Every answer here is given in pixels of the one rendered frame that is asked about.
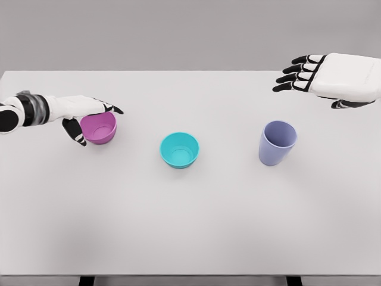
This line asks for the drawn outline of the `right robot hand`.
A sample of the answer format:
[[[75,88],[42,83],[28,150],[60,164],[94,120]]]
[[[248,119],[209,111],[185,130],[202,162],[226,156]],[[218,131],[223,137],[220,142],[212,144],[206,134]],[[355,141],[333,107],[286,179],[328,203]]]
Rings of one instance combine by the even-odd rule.
[[[273,92],[310,92],[333,100],[332,109],[359,108],[381,100],[381,58],[330,53],[292,60]]]

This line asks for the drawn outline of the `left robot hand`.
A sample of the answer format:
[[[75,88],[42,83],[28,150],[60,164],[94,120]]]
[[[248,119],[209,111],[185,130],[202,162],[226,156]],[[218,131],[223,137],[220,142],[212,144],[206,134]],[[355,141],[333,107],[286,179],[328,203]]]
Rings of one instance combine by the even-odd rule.
[[[64,130],[72,140],[84,147],[87,145],[87,142],[80,123],[77,120],[78,117],[101,114],[109,111],[124,114],[124,112],[115,105],[83,95],[58,98],[58,102],[60,107],[63,108],[61,117],[63,118],[62,126]]]

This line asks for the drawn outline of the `purple bowl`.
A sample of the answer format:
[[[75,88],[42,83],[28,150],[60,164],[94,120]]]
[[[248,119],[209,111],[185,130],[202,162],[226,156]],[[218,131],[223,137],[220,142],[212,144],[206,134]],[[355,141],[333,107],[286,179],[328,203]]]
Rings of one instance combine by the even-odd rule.
[[[85,139],[102,145],[110,142],[117,130],[117,120],[112,112],[85,116],[80,120]]]

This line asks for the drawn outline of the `lavender cup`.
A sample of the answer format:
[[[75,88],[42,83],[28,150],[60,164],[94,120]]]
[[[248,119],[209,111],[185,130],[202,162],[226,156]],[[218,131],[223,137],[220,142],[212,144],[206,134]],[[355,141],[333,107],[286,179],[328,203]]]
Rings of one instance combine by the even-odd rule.
[[[293,149],[297,139],[297,132],[289,123],[281,120],[267,123],[260,138],[260,161],[266,166],[279,164]]]

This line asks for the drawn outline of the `teal bowl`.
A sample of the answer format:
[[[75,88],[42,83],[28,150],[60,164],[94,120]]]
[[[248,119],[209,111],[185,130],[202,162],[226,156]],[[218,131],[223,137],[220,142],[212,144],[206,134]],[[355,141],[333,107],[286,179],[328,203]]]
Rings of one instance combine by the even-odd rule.
[[[167,135],[160,143],[160,156],[169,166],[185,169],[198,158],[198,140],[189,133],[175,132]]]

